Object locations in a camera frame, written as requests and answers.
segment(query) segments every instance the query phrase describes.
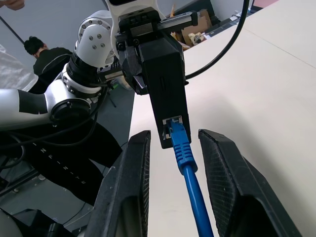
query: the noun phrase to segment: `person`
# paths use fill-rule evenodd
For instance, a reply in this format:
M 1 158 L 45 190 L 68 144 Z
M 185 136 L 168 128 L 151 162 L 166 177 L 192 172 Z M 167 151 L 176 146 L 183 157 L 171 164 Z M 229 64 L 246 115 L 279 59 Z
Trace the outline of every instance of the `person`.
M 24 0 L 0 1 L 0 6 L 7 6 L 12 10 L 21 9 Z M 29 72 L 21 62 L 9 55 L 0 45 L 0 88 L 14 88 L 30 91 L 38 81 L 38 76 Z M 58 144 L 74 143 L 83 139 L 91 129 L 93 120 L 79 128 L 49 140 Z M 23 135 L 42 137 L 53 134 L 69 127 L 51 124 L 15 130 Z M 7 133 L 0 133 L 0 145 L 16 142 Z M 45 178 L 71 191 L 84 202 L 94 205 L 99 187 L 103 180 L 103 173 L 92 163 L 96 161 L 106 167 L 111 167 L 122 152 L 120 145 L 112 134 L 97 123 L 93 134 L 79 146 L 60 147 L 36 142 L 25 145 L 26 160 Z M 0 154 L 8 157 L 20 157 L 22 152 L 16 149 L 0 150 Z
M 24 42 L 25 50 L 37 60 L 33 66 L 34 74 L 40 76 L 47 71 L 50 71 L 60 63 L 64 62 L 65 65 L 72 53 L 65 48 L 52 48 L 49 49 L 45 43 L 34 36 L 30 36 Z

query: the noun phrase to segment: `white sleeve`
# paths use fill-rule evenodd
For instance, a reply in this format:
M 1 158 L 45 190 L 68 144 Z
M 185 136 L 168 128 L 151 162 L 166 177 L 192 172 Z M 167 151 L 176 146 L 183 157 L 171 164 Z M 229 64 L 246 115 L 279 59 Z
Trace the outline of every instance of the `white sleeve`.
M 29 91 L 38 78 L 0 45 L 0 88 Z

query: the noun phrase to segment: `black hair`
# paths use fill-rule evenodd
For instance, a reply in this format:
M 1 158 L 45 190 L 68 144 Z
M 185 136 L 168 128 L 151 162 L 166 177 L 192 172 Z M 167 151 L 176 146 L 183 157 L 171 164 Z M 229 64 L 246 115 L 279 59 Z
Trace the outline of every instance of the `black hair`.
M 36 54 L 37 51 L 43 47 L 44 43 L 34 36 L 30 36 L 30 38 L 24 42 L 24 48 L 30 55 Z

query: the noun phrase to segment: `white table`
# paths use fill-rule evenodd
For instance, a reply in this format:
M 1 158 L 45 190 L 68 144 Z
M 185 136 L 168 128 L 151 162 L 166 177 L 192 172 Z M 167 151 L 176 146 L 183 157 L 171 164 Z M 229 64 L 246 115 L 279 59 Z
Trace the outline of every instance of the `white table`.
M 258 16 L 263 17 L 268 10 Z M 286 8 L 279 4 L 280 15 L 282 11 Z M 254 14 L 247 24 L 256 20 Z M 213 59 L 235 29 L 186 51 L 186 73 Z M 223 59 L 189 82 L 186 95 L 191 148 L 215 236 L 198 139 L 200 128 L 235 141 L 266 177 L 301 234 L 316 236 L 316 69 L 267 39 L 243 30 Z M 198 236 L 184 177 L 173 150 L 161 149 L 149 96 L 135 96 L 130 136 L 143 130 L 152 131 L 149 237 Z

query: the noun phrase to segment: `blue ethernet cable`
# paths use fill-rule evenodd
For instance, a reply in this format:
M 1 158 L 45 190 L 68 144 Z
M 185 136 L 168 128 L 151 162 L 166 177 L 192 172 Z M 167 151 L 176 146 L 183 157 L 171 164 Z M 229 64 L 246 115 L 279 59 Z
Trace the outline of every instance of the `blue ethernet cable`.
M 168 127 L 178 167 L 186 181 L 198 235 L 200 237 L 214 237 L 202 192 L 195 175 L 198 166 L 193 158 L 185 128 L 176 119 L 168 121 Z

